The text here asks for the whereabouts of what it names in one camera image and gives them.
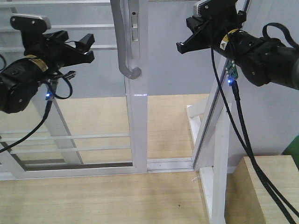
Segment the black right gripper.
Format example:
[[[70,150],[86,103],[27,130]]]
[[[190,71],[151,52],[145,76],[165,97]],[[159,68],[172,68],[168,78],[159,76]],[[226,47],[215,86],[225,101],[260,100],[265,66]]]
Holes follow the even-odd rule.
[[[192,31],[192,35],[184,42],[177,42],[177,50],[184,54],[187,52],[210,49],[211,43],[220,42],[220,38],[229,29],[238,29],[246,21],[246,12],[236,10],[236,6],[230,7],[217,15],[212,15],[207,19],[195,16],[186,19],[187,27]]]

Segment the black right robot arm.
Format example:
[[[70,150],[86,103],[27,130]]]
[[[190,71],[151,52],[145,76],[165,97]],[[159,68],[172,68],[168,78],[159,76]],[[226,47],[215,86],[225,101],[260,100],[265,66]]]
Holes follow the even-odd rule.
[[[246,12],[237,11],[234,0],[198,1],[186,19],[192,35],[178,42],[178,52],[211,48],[233,60],[254,85],[268,83],[299,88],[299,45],[280,23],[268,23],[260,38],[242,30]]]

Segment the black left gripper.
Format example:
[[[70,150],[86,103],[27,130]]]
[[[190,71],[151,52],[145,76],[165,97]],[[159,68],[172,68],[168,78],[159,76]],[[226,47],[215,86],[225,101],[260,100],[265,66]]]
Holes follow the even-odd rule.
[[[58,70],[62,67],[92,63],[94,35],[86,34],[79,41],[69,39],[66,30],[38,34],[21,32],[25,48],[21,65],[25,70]]]

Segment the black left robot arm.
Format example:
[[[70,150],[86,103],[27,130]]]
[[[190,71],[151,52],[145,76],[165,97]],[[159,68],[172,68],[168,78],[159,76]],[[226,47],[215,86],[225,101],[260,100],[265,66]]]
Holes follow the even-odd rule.
[[[62,78],[69,82],[76,74],[62,74],[62,67],[94,60],[90,49],[95,42],[93,34],[86,34],[72,47],[66,43],[67,31],[38,34],[22,32],[24,57],[14,61],[0,73],[0,109],[5,113],[23,111],[41,84]]]

